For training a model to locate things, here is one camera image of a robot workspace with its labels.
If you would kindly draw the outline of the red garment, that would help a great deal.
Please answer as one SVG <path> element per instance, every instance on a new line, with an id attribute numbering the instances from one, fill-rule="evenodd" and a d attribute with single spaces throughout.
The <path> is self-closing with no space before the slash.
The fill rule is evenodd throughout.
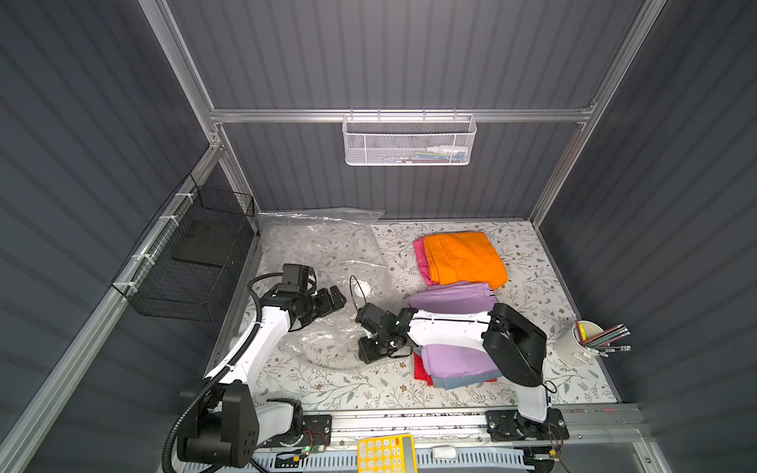
<path id="1" fill-rule="evenodd" d="M 462 378 L 442 378 L 441 376 L 434 378 L 433 376 L 431 376 L 431 374 L 428 374 L 426 372 L 423 366 L 422 358 L 417 354 L 413 355 L 413 364 L 415 380 L 420 380 L 420 382 L 426 382 L 428 386 L 445 390 L 457 389 L 473 384 L 481 384 L 481 382 L 496 382 L 496 378 L 485 380 L 483 374 L 476 374 L 475 376 L 463 376 Z"/>

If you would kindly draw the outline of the lilac garment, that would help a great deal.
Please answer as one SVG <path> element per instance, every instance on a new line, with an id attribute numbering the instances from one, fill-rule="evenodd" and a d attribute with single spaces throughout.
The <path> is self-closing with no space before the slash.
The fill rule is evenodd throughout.
<path id="1" fill-rule="evenodd" d="M 409 298 L 412 309 L 439 313 L 439 315 L 462 315 L 463 313 L 488 313 L 498 303 L 493 290 L 486 283 L 459 282 L 437 285 Z"/>

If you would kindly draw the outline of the grey blue garment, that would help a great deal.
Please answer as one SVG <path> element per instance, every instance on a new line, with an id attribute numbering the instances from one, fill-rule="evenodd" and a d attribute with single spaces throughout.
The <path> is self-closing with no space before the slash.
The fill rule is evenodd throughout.
<path id="1" fill-rule="evenodd" d="M 502 376 L 491 358 L 481 351 L 447 345 L 415 349 L 414 378 L 428 386 L 453 390 Z"/>

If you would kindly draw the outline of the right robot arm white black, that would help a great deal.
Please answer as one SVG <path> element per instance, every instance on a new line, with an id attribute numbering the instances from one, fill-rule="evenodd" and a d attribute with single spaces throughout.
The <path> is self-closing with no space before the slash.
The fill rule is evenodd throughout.
<path id="1" fill-rule="evenodd" d="M 518 311 L 497 303 L 491 311 L 440 315 L 402 309 L 397 315 L 377 305 L 358 309 L 355 322 L 367 331 L 358 341 L 358 357 L 369 365 L 414 344 L 447 345 L 481 352 L 516 386 L 518 417 L 544 425 L 549 400 L 543 379 L 546 334 Z"/>

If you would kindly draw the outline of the clear plastic vacuum bag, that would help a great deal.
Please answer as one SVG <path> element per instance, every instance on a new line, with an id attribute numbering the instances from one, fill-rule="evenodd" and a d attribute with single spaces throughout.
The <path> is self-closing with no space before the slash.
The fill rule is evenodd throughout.
<path id="1" fill-rule="evenodd" d="M 341 311 L 284 337 L 279 348 L 309 367 L 331 372 L 360 372 L 367 364 L 358 359 L 358 340 L 367 335 L 355 322 L 365 303 L 396 313 L 403 303 L 373 225 L 380 210 L 356 208 L 262 212 L 257 216 L 264 268 L 273 271 L 285 263 L 315 270 L 320 288 L 336 286 L 346 297 Z M 355 295 L 352 283 L 368 282 L 372 294 Z"/>

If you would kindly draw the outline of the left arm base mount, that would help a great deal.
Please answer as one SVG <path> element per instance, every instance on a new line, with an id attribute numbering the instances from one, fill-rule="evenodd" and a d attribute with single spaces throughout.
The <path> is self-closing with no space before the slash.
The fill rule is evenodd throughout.
<path id="1" fill-rule="evenodd" d="M 333 417 L 328 414 L 306 414 L 299 400 L 270 399 L 256 408 L 258 421 L 257 447 L 328 447 Z"/>

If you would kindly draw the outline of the orange trousers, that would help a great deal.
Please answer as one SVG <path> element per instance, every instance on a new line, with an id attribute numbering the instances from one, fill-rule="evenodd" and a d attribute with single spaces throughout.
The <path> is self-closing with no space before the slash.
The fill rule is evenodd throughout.
<path id="1" fill-rule="evenodd" d="M 421 242 L 428 276 L 438 285 L 486 283 L 498 290 L 509 282 L 506 265 L 484 233 L 436 234 Z"/>

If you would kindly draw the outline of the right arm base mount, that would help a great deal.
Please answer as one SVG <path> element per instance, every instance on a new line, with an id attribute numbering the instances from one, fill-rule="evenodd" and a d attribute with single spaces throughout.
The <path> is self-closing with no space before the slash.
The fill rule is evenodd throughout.
<path id="1" fill-rule="evenodd" d="M 547 409 L 544 422 L 531 421 L 516 409 L 488 410 L 484 413 L 487 433 L 492 441 L 566 441 L 570 433 L 563 414 L 554 408 Z"/>

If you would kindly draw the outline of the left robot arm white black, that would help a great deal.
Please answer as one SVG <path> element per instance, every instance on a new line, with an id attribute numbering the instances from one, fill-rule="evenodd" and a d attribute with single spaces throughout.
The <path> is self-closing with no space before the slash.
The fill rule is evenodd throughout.
<path id="1" fill-rule="evenodd" d="M 185 385 L 181 397 L 187 405 L 162 451 L 165 472 L 175 471 L 175 460 L 202 463 L 209 472 L 244 468 L 262 443 L 302 433 L 301 403 L 276 398 L 257 407 L 257 379 L 286 335 L 341 311 L 347 299 L 335 286 L 320 288 L 313 268 L 292 263 L 252 278 L 246 289 L 254 304 L 254 320 L 202 380 Z"/>

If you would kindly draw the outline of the pink trousers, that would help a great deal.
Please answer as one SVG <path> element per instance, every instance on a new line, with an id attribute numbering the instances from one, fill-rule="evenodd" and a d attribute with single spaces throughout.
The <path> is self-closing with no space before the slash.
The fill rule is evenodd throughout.
<path id="1" fill-rule="evenodd" d="M 423 280 L 428 286 L 437 285 L 437 282 L 435 282 L 431 278 L 431 269 L 426 255 L 424 238 L 418 238 L 418 240 L 414 240 L 413 248 L 415 252 L 416 262 L 418 264 L 418 268 Z"/>

